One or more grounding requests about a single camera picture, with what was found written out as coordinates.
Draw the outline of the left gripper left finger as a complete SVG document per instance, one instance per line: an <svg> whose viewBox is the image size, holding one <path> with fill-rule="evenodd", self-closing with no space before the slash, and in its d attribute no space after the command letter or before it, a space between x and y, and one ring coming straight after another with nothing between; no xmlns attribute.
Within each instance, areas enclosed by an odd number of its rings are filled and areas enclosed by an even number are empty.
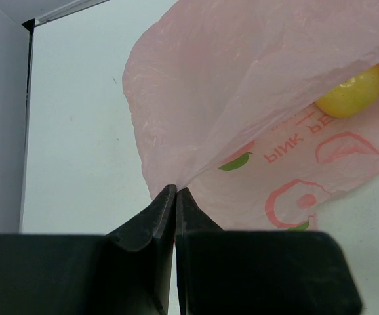
<svg viewBox="0 0 379 315"><path fill-rule="evenodd" d="M166 314L176 187L106 235L0 234L0 314Z"/></svg>

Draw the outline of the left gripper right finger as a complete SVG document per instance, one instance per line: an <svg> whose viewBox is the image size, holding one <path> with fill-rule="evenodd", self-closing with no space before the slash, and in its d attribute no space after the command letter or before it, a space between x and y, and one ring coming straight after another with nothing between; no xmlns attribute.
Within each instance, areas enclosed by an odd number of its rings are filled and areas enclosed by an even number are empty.
<svg viewBox="0 0 379 315"><path fill-rule="evenodd" d="M223 230L188 189L176 199L182 314L360 314L340 246L322 232Z"/></svg>

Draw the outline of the pink plastic bag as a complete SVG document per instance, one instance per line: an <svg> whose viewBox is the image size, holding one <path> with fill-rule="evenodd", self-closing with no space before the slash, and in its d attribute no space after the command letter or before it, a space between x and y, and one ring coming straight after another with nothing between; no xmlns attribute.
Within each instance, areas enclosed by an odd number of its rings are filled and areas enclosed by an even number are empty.
<svg viewBox="0 0 379 315"><path fill-rule="evenodd" d="M379 174L379 97L334 119L315 101L379 64L379 1L178 1L123 73L151 197L189 188L229 229L309 223Z"/></svg>

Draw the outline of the yellow fake pear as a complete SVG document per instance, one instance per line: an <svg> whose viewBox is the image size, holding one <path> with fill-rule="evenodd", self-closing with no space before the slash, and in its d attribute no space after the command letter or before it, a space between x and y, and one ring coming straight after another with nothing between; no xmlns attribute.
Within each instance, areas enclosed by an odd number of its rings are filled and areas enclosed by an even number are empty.
<svg viewBox="0 0 379 315"><path fill-rule="evenodd" d="M368 108L378 98L379 66L374 66L335 86L315 105L328 116L347 118Z"/></svg>

